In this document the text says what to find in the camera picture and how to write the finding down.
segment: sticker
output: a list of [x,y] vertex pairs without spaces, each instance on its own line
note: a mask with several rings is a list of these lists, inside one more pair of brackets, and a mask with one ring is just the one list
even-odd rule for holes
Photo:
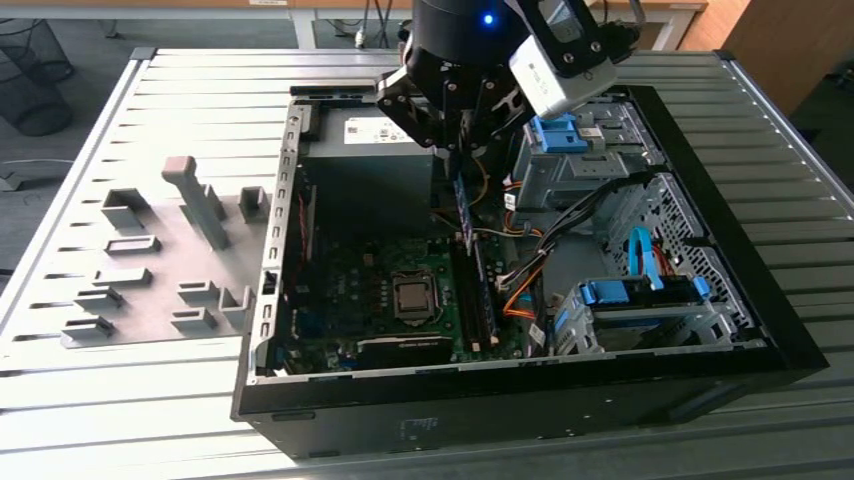
[[602,130],[599,129],[599,127],[579,128],[578,129],[578,133],[585,138],[603,138],[605,137],[605,135],[602,135]]
[[513,193],[505,194],[505,208],[511,212],[517,211],[517,196]]
[[354,117],[345,124],[345,144],[407,143],[413,139],[386,117]]
[[401,440],[409,440],[417,442],[419,440],[426,440],[435,435],[429,435],[430,433],[435,433],[439,428],[439,417],[430,418],[413,418],[410,420],[403,420],[401,422],[399,428],[399,438]]
[[531,323],[531,328],[529,328],[529,335],[541,347],[546,344],[546,333],[535,323]]

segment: floor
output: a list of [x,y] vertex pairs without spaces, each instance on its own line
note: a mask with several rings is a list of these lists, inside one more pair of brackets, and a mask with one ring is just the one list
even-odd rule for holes
[[[119,23],[122,38],[115,40],[104,39],[95,21],[51,21],[51,25],[78,69],[60,87],[75,121],[67,130],[44,138],[23,137],[0,122],[0,163],[19,159],[74,160],[136,47],[297,48],[294,27],[286,20],[128,20]],[[394,29],[391,25],[389,31],[394,33]],[[370,23],[369,32],[378,30],[379,24]],[[200,32],[217,32],[217,35]],[[319,22],[318,45],[351,48],[353,40],[337,37],[333,26]],[[816,149],[853,186],[854,94],[842,92],[832,82],[822,83],[793,115],[793,121],[814,136]],[[63,163],[15,166],[27,182],[20,191],[0,193],[0,270],[15,268],[67,170],[68,165]],[[6,281],[7,277],[0,274],[0,291]]]

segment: metal table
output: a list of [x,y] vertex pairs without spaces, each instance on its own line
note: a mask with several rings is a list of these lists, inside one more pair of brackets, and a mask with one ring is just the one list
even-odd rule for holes
[[[640,54],[621,76],[660,88],[830,369],[676,427],[295,466],[229,418],[238,337],[66,350],[59,319],[34,317],[30,305],[67,301],[87,284],[76,275],[100,266],[99,251],[58,251],[72,225],[106,222],[92,192],[159,172],[170,145],[199,157],[221,195],[247,182],[273,184],[289,86],[374,78],[397,55],[160,50],[135,58],[0,299],[6,476],[399,478],[414,469],[406,475],[431,479],[852,477],[854,202],[736,63]],[[176,197],[150,195],[152,204]],[[70,262],[72,253],[88,260]]]

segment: gray plastic block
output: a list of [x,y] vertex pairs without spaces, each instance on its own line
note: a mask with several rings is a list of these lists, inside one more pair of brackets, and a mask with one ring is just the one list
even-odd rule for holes
[[135,188],[110,190],[102,203],[102,213],[116,230],[142,228],[138,213],[148,208],[148,203]]
[[66,322],[63,335],[75,341],[103,340],[115,331],[112,323],[99,316],[90,316]]
[[229,246],[226,230],[219,223],[217,209],[207,201],[205,189],[196,179],[196,159],[192,157],[170,157],[163,167],[163,179],[178,187],[187,203],[187,209],[196,225],[202,229],[205,238],[214,250]]
[[172,312],[172,325],[184,335],[199,335],[217,329],[217,319],[207,308],[191,308]]
[[187,305],[215,302],[219,298],[219,289],[210,280],[186,281],[178,284],[178,295]]
[[96,287],[91,290],[82,290],[75,297],[75,303],[84,310],[104,308],[119,308],[122,305],[122,295],[112,287]]
[[148,285],[151,272],[147,268],[127,268],[122,270],[99,270],[92,278],[92,285]]
[[270,218],[270,199],[262,187],[241,189],[241,213],[246,223],[263,223]]
[[241,303],[235,301],[235,297],[227,288],[222,288],[219,291],[219,311],[223,312],[226,320],[238,331],[243,331],[254,302],[255,293],[253,293],[253,289],[249,286],[243,289]]
[[[219,200],[219,197],[217,196],[214,187],[206,183],[202,185],[202,189],[205,190],[205,198],[207,199],[211,207],[214,207],[214,213],[217,213],[217,218],[221,221],[226,220],[226,209],[223,208],[223,202]],[[192,216],[192,212],[190,211],[190,208],[187,207],[187,205],[182,205],[180,208],[182,208],[182,213],[187,218],[187,222],[190,222],[191,225],[195,225],[196,219]]]
[[155,253],[160,250],[160,240],[154,235],[120,237],[107,241],[104,252],[108,255],[134,255]]

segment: blue plastic latch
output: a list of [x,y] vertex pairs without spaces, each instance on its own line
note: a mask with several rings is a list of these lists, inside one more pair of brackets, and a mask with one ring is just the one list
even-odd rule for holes
[[697,293],[704,299],[712,297],[712,287],[705,277],[694,277],[694,288],[697,288]]
[[629,303],[629,292],[622,281],[590,282],[590,288],[593,288],[598,304]]
[[570,312],[565,310],[563,314],[561,315],[561,318],[558,318],[558,323],[555,323],[555,332],[561,331],[561,327],[563,326],[569,318],[570,318]]
[[534,129],[546,153],[585,153],[590,146],[575,130],[575,116],[565,113],[554,120],[534,118]]
[[[641,271],[638,257],[644,261],[644,272]],[[653,235],[644,227],[633,228],[629,235],[629,275],[646,275],[650,279],[653,290],[665,288],[665,283],[658,276],[658,266],[653,253]]]
[[582,285],[582,297],[585,297],[585,305],[593,305],[597,303],[597,297],[589,285]]

